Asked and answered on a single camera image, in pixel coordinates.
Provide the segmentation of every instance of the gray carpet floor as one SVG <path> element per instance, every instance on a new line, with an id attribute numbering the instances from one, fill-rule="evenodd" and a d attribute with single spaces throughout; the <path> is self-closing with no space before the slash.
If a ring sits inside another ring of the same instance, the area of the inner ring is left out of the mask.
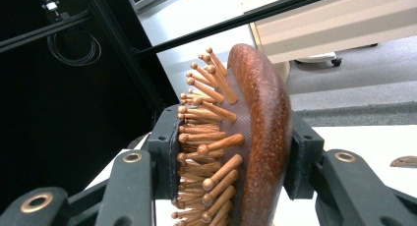
<path id="1" fill-rule="evenodd" d="M 335 52 L 330 62 L 291 62 L 292 109 L 311 126 L 417 125 L 417 36 Z"/>

